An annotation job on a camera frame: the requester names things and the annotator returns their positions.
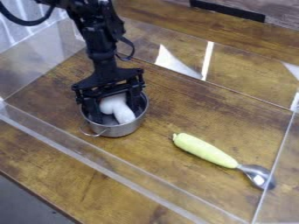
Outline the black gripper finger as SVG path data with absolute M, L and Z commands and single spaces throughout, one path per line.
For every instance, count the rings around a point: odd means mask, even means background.
M 143 88 L 145 86 L 136 85 L 136 86 L 132 86 L 127 92 L 127 105 L 134 111 L 135 116 L 141 116 L 141 114 L 143 113 L 143 110 L 142 110 Z
M 95 123 L 102 123 L 102 112 L 99 109 L 99 98 L 95 97 L 87 97 L 83 100 L 83 108 L 86 109 L 86 112 L 90 115 L 90 120 Z

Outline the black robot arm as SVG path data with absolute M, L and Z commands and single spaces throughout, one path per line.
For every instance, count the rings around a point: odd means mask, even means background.
M 122 58 L 118 54 L 118 41 L 134 43 L 124 38 L 124 22 L 119 18 L 111 0 L 35 0 L 67 11 L 86 41 L 87 55 L 94 63 L 92 75 L 75 83 L 71 89 L 76 102 L 88 113 L 91 121 L 102 123 L 99 101 L 106 97 L 126 94 L 128 107 L 136 112 L 146 81 L 142 68 L 122 68 L 118 59 L 128 61 L 135 52 Z

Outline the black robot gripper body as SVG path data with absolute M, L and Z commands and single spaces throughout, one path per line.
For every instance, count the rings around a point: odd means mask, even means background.
M 128 92 L 132 86 L 146 87 L 142 68 L 116 68 L 112 72 L 115 76 L 103 78 L 99 73 L 94 73 L 88 78 L 80 80 L 71 86 L 76 94 L 76 103 L 82 104 L 87 97 L 102 98 Z

